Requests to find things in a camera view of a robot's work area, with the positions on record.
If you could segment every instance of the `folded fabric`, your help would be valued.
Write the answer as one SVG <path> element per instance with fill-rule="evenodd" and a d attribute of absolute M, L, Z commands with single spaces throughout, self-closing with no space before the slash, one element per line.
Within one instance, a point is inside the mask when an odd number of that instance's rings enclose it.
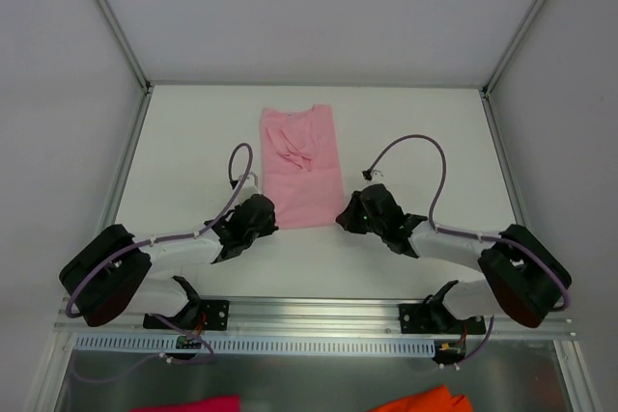
<path fill-rule="evenodd" d="M 332 109 L 281 113 L 261 120 L 264 194 L 281 229 L 333 224 L 344 210 L 344 187 Z"/>
<path fill-rule="evenodd" d="M 451 396 L 445 386 L 420 395 L 398 399 L 370 412 L 472 412 L 465 396 Z"/>
<path fill-rule="evenodd" d="M 131 412 L 240 412 L 240 396 L 222 396 L 183 405 L 132 409 Z"/>

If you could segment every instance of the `metal frame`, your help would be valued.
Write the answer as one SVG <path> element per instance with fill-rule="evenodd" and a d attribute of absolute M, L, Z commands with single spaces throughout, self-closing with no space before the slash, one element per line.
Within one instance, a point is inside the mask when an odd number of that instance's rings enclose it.
<path fill-rule="evenodd" d="M 547 0 L 533 0 L 521 20 L 515 34 L 509 41 L 500 58 L 491 79 L 481 91 L 481 100 L 492 134 L 496 154 L 502 170 L 512 209 L 518 223 L 525 224 L 525 211 L 520 201 L 519 191 L 514 182 L 500 137 L 499 125 L 492 110 L 491 92 L 495 88 L 504 70 L 516 55 L 531 25 Z M 103 20 L 108 25 L 112 36 L 120 47 L 126 62 L 143 91 L 143 97 L 136 110 L 133 127 L 126 142 L 121 162 L 110 189 L 108 200 L 102 214 L 99 228 L 103 229 L 114 222 L 128 178 L 131 162 L 146 119 L 153 84 L 146 77 L 135 56 L 126 35 L 112 11 L 107 0 L 95 0 Z M 184 82 L 167 82 L 185 84 Z M 334 300 L 334 299 L 296 299 L 296 298 L 229 298 L 231 301 L 228 331 L 230 336 L 251 337 L 338 337 L 354 339 L 400 339 L 398 307 L 400 303 L 414 303 L 416 300 Z M 143 333 L 141 321 L 143 315 L 122 315 L 99 329 L 86 327 L 81 320 L 68 319 L 61 310 L 54 332 L 45 350 L 41 369 L 35 378 L 34 396 L 30 398 L 28 410 L 53 410 L 61 395 L 64 372 L 67 369 L 70 353 L 73 349 L 76 333 Z M 170 333 L 149 331 L 149 333 Z M 407 339 L 414 336 L 405 335 Z M 448 337 L 416 336 L 417 339 Z M 590 382 L 588 371 L 576 340 L 572 321 L 564 316 L 552 314 L 543 325 L 530 330 L 522 327 L 508 317 L 497 317 L 492 333 L 496 340 L 551 340 L 558 357 L 558 364 L 565 381 L 566 390 L 572 407 L 578 411 L 601 411 L 602 408 Z"/>

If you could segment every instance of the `pink garment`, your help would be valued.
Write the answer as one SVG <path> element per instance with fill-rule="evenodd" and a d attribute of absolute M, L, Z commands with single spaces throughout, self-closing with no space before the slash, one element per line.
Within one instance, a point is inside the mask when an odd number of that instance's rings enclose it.
<path fill-rule="evenodd" d="M 222 396 L 184 405 L 145 407 L 131 412 L 240 412 L 240 396 Z"/>
<path fill-rule="evenodd" d="M 264 194 L 274 203 L 277 226 L 333 224 L 345 205 L 330 106 L 299 113 L 266 108 L 261 134 Z"/>

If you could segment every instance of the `white panel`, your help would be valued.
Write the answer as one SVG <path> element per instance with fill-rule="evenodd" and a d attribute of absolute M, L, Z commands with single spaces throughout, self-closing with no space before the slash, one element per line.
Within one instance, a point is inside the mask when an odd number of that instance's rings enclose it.
<path fill-rule="evenodd" d="M 231 194 L 227 160 L 249 142 L 261 173 L 259 119 L 265 106 L 333 107 L 346 195 L 365 186 L 360 172 L 395 138 L 411 132 L 443 145 L 448 178 L 436 208 L 444 224 L 503 230 L 513 213 L 477 91 L 320 87 L 156 86 L 118 221 L 133 233 L 194 230 Z M 239 156 L 236 172 L 242 167 Z M 440 177 L 436 149 L 408 141 L 380 163 L 406 212 L 427 213 Z M 339 226 L 279 231 L 240 257 L 185 267 L 202 294 L 322 298 L 422 298 L 448 280 L 481 274 L 390 252 L 375 235 Z"/>
<path fill-rule="evenodd" d="M 618 410 L 618 3 L 549 0 L 494 93 L 530 225 L 573 276 L 604 410 Z"/>
<path fill-rule="evenodd" d="M 0 410 L 24 408 L 138 102 L 92 0 L 0 0 Z"/>
<path fill-rule="evenodd" d="M 151 79 L 480 87 L 532 0 L 109 0 Z"/>

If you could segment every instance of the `red fabric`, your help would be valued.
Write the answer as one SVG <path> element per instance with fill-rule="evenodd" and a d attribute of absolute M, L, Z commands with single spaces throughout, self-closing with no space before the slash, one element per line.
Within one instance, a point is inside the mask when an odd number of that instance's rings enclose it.
<path fill-rule="evenodd" d="M 472 412 L 465 396 L 451 396 L 445 386 L 389 402 L 370 412 Z"/>
<path fill-rule="evenodd" d="M 131 412 L 240 412 L 240 396 L 204 399 L 192 404 L 145 407 Z"/>

